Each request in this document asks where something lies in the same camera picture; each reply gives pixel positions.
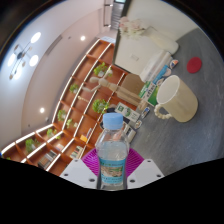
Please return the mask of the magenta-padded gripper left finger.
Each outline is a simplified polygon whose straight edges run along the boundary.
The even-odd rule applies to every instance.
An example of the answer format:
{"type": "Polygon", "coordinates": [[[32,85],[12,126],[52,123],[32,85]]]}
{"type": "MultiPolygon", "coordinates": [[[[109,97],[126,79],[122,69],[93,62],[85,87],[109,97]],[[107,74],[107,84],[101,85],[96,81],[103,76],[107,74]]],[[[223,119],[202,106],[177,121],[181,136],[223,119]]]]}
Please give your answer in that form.
{"type": "Polygon", "coordinates": [[[81,159],[73,159],[60,177],[78,186],[96,189],[100,165],[95,149],[90,150],[81,159]]]}

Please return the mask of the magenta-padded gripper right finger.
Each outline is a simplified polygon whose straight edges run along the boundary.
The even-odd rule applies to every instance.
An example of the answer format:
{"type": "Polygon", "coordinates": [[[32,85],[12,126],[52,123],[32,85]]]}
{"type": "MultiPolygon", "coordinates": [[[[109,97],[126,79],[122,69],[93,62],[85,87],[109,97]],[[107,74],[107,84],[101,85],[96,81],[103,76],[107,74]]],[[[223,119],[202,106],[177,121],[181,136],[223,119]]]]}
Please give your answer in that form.
{"type": "Polygon", "coordinates": [[[127,188],[135,189],[159,180],[163,173],[152,159],[144,159],[134,149],[129,150],[126,161],[127,188]]]}

